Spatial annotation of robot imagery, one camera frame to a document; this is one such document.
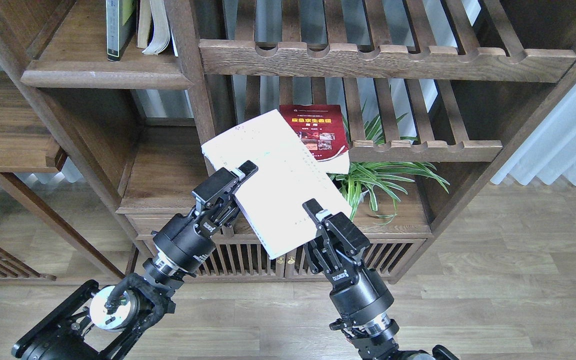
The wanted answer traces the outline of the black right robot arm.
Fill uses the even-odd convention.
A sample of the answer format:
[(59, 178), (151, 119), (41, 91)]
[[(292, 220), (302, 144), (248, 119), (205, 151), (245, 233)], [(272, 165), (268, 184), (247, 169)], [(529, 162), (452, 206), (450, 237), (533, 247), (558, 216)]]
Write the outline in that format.
[(387, 315), (393, 295), (363, 261), (368, 238), (345, 214), (332, 214), (316, 199), (302, 206), (317, 228), (306, 248), (309, 267), (332, 284), (329, 296), (339, 314), (329, 328), (341, 331), (363, 360), (454, 360), (455, 354), (440, 344), (431, 352), (400, 348), (399, 326)]

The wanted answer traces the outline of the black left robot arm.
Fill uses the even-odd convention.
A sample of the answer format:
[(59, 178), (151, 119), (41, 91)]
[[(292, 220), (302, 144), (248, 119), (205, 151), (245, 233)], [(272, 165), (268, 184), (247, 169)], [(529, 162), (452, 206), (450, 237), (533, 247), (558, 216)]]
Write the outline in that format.
[(240, 210), (235, 193), (258, 171), (246, 161), (221, 168), (192, 192), (195, 206), (176, 214), (154, 232), (157, 255), (143, 264), (144, 274), (128, 274), (116, 285), (100, 288), (89, 280), (14, 344), (22, 360), (121, 360), (141, 335), (166, 314), (172, 296), (194, 277), (215, 250), (212, 236), (230, 225)]

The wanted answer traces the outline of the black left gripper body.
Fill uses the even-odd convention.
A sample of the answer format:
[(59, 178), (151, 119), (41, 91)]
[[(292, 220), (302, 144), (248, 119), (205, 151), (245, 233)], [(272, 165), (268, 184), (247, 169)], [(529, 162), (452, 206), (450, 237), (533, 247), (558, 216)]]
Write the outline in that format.
[(174, 215), (153, 237), (157, 271), (165, 276), (192, 274), (205, 262), (216, 248), (212, 236), (230, 226), (240, 212), (234, 194), (242, 182), (242, 170), (220, 168), (195, 187), (194, 208), (187, 215)]

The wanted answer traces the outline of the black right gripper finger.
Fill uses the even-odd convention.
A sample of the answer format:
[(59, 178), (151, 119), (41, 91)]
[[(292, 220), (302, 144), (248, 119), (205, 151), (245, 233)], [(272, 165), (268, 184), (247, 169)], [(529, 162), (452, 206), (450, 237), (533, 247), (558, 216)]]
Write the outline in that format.
[(327, 209), (322, 208), (315, 198), (307, 200), (302, 204), (306, 214), (310, 217), (314, 224), (325, 225), (327, 218), (331, 217), (331, 212)]

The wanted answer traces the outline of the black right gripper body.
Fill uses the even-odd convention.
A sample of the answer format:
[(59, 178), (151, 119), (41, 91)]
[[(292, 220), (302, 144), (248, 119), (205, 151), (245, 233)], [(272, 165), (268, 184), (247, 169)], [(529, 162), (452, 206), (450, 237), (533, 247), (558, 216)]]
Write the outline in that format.
[(333, 325), (391, 325), (386, 311), (394, 299), (375, 269), (363, 261), (370, 246), (364, 233), (343, 212), (311, 212), (310, 218), (317, 234), (307, 243), (306, 257), (311, 272), (322, 272), (333, 286), (329, 296), (340, 316)]

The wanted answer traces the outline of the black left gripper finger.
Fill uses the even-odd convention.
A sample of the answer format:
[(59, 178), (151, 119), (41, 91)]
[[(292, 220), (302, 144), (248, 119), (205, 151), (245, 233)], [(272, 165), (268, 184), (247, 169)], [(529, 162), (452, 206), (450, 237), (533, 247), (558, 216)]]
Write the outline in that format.
[(259, 167), (254, 164), (253, 161), (243, 162), (240, 166), (233, 169), (233, 174), (238, 177), (240, 182), (245, 182), (250, 176), (252, 176)]

